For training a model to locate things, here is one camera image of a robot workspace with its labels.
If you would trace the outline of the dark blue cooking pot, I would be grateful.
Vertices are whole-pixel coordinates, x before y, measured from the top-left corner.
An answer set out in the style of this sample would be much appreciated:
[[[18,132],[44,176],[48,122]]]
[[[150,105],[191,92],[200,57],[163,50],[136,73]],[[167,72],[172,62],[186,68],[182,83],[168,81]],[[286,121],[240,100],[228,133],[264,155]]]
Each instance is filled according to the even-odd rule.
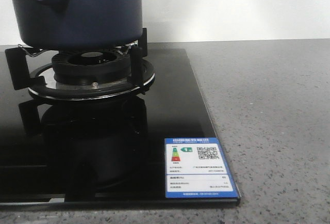
[[[21,39],[39,49],[107,49],[142,35],[142,0],[12,2]]]

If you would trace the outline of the blue white energy label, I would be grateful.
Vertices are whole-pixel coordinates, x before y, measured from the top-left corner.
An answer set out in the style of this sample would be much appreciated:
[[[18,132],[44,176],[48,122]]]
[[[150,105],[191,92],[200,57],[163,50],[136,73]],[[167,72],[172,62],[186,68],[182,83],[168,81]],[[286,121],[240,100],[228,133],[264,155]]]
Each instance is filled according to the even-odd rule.
[[[239,198],[217,138],[166,138],[164,150],[166,198]]]

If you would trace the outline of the black glass gas stove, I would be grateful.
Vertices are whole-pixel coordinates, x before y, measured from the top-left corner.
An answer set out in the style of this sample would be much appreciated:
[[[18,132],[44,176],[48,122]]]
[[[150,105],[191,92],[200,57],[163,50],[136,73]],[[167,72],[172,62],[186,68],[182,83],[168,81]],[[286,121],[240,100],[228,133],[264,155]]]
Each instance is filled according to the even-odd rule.
[[[151,49],[145,95],[49,103],[15,90],[1,52],[1,208],[223,207],[165,196],[166,138],[216,137],[183,49]]]

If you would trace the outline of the right burner with pot support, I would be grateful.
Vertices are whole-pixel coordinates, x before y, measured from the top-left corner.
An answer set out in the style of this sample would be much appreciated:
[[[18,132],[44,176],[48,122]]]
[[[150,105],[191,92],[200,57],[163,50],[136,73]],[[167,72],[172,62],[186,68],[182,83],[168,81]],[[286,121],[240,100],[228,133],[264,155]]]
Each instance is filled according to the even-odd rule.
[[[27,57],[44,53],[33,47],[6,49],[15,90],[27,89],[45,102],[85,102],[144,94],[155,80],[147,56],[147,29],[134,43],[112,49],[60,51],[49,64],[30,71]]]

